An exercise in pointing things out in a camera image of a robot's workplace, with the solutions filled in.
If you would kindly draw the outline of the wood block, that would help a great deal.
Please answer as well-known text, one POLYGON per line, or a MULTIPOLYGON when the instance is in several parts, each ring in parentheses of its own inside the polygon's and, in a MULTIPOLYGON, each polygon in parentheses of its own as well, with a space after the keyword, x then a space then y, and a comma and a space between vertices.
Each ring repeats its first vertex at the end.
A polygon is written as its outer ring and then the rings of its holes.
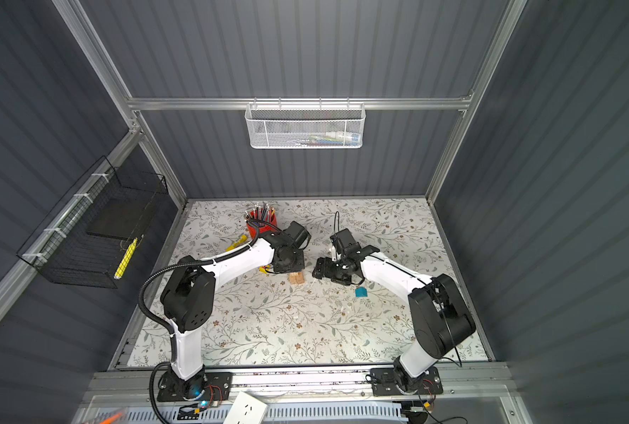
POLYGON ((288 275, 288 280, 293 285, 305 284, 305 276, 302 271, 290 273, 288 275))

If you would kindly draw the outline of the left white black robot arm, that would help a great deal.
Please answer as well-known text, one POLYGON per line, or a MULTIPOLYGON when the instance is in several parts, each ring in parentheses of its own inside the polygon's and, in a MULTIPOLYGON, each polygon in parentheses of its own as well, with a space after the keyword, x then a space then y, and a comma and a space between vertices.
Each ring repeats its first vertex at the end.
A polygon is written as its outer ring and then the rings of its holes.
POLYGON ((170 365, 179 379, 189 381, 204 369, 201 327, 211 317, 217 290, 261 267, 277 275, 302 271, 310 239, 307 229, 293 221, 284 230, 258 231, 250 242, 224 254, 199 261, 185 257, 171 269, 160 303, 171 340, 170 365))

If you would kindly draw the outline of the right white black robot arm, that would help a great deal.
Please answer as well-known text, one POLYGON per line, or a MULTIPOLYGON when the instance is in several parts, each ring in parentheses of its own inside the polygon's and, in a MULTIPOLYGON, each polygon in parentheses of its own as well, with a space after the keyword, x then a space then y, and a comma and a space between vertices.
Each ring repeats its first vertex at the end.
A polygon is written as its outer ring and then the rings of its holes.
POLYGON ((394 293, 410 310, 415 341, 393 363, 397 389, 413 394, 427 371, 476 332, 475 319, 455 281, 446 274, 420 274, 374 246, 362 247, 347 229, 330 237, 333 254, 317 260, 313 277, 349 286, 353 277, 394 293))

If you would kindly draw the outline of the red pencil cup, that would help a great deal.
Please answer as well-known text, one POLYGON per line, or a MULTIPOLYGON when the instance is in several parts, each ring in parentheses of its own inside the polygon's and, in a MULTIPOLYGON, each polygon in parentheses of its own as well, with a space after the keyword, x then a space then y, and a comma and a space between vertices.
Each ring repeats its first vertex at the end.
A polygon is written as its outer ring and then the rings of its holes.
POLYGON ((277 221, 276 224, 273 225, 259 220, 246 219, 246 225, 251 239, 256 238, 261 233, 277 230, 277 221))

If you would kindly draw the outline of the yellow highlighter pen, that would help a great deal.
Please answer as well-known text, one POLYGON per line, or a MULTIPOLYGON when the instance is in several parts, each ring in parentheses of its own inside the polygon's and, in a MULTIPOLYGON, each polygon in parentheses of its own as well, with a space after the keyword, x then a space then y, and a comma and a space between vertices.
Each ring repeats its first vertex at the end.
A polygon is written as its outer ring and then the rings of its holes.
POLYGON ((230 252, 239 247, 243 247, 248 242, 247 236, 243 235, 238 241, 232 243, 229 247, 226 248, 226 252, 230 252))

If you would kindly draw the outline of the pencils bunch in cup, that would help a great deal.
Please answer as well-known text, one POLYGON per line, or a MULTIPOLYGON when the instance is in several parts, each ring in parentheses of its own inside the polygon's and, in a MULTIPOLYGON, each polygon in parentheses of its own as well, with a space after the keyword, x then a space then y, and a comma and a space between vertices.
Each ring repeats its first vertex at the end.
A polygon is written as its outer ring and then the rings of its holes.
POLYGON ((246 219, 254 219, 269 224, 276 224, 276 211, 273 205, 267 202, 257 202, 245 211, 246 219))

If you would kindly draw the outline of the floral table mat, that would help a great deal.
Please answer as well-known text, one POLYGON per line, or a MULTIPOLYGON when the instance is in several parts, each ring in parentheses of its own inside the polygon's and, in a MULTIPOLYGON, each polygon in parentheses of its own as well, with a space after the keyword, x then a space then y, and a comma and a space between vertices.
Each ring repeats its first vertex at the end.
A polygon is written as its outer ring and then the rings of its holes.
MULTIPOLYGON (((308 266, 325 256, 342 220, 362 245, 379 247, 423 274, 451 274, 429 205, 420 198, 274 201, 280 227, 303 224, 312 239, 308 266)), ((253 271, 219 290, 202 327, 204 362, 214 365, 298 365, 390 362, 413 341, 409 308, 374 282, 367 295, 305 274, 300 284, 253 271)))

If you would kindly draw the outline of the markers in white basket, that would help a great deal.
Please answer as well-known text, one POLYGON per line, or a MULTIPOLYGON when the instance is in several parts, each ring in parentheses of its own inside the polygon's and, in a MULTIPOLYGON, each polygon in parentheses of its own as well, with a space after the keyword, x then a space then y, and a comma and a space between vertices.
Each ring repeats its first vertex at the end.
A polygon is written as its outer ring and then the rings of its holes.
POLYGON ((301 135, 291 142, 298 146, 358 148, 362 145, 362 135, 346 131, 320 132, 301 135))

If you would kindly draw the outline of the white power socket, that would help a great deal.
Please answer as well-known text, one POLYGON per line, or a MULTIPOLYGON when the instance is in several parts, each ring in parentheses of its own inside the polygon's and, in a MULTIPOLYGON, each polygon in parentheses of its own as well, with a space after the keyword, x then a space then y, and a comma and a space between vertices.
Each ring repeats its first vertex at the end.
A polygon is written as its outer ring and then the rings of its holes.
POLYGON ((239 392, 223 424, 261 424, 267 412, 266 403, 246 392, 239 392))

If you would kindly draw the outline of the yellow marker in black basket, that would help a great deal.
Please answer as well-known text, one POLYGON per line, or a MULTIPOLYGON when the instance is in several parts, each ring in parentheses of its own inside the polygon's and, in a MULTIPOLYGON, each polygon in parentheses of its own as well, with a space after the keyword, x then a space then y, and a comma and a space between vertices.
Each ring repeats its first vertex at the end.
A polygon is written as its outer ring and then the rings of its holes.
POLYGON ((139 239, 135 238, 134 240, 132 240, 132 243, 130 243, 130 245, 127 247, 120 263, 116 267, 116 271, 114 273, 114 279, 120 280, 123 278, 123 275, 125 274, 125 271, 127 270, 130 264, 130 260, 132 259, 132 256, 134 255, 138 245, 139 245, 139 239))

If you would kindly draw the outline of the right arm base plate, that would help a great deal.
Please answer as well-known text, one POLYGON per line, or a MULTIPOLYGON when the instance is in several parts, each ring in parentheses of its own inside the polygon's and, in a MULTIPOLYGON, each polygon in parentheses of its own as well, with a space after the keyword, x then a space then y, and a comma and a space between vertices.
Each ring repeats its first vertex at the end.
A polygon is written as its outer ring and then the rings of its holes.
POLYGON ((376 397, 420 395, 434 397, 443 394, 442 379, 436 367, 430 367, 418 377, 411 377, 402 367, 374 367, 365 379, 376 397))

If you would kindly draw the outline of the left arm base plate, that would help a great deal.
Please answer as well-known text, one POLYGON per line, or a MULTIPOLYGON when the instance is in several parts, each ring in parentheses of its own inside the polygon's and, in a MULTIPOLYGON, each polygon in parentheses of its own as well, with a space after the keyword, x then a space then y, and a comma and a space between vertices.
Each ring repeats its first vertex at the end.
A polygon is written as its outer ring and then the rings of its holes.
POLYGON ((156 380, 155 394, 159 402, 222 402, 229 398, 233 374, 199 372, 190 380, 180 379, 166 371, 156 380))

